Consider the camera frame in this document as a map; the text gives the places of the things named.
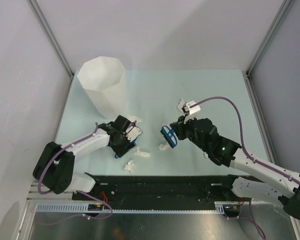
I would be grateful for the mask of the blue dustpan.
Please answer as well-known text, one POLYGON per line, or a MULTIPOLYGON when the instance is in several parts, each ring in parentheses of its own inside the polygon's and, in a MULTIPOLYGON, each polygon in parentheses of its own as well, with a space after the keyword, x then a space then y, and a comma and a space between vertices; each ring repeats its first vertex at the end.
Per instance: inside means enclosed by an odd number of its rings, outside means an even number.
POLYGON ((138 137, 136 137, 134 140, 132 140, 131 142, 127 142, 126 144, 121 144, 118 146, 114 146, 112 148, 112 150, 115 152, 114 157, 116 159, 119 159, 121 157, 123 157, 126 153, 128 153, 131 149, 133 149, 137 144, 138 137))

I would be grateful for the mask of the blue hand brush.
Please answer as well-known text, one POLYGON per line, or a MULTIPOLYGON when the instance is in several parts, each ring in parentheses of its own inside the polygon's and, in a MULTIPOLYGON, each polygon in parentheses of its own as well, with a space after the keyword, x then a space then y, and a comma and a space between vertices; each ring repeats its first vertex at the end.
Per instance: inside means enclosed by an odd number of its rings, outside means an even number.
POLYGON ((175 148, 178 144, 178 138, 175 131, 168 125, 162 125, 160 133, 163 135, 164 139, 167 141, 171 148, 175 148))

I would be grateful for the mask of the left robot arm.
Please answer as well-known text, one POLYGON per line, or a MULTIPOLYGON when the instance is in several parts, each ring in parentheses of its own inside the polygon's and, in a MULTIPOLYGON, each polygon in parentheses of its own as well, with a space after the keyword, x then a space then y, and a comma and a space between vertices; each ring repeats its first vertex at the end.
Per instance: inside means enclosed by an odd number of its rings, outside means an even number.
POLYGON ((91 133, 73 142, 49 142, 32 173, 38 181, 38 193, 58 195, 65 191, 83 192, 88 199, 97 199, 101 193, 97 181, 89 173, 75 172, 75 163, 106 147, 121 158, 136 146, 137 138, 142 133, 135 121, 119 115, 109 123, 96 124, 91 133))

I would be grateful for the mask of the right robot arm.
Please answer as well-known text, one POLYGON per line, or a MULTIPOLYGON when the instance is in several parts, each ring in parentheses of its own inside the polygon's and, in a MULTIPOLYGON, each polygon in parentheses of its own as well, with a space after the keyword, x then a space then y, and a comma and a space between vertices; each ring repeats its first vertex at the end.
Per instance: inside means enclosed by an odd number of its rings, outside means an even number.
POLYGON ((250 198, 279 204, 291 217, 300 220, 300 173, 262 160, 244 150, 243 145, 221 136, 208 118, 184 121, 180 116, 170 124, 176 137, 188 139, 218 166, 245 172, 265 184, 252 190, 250 198))

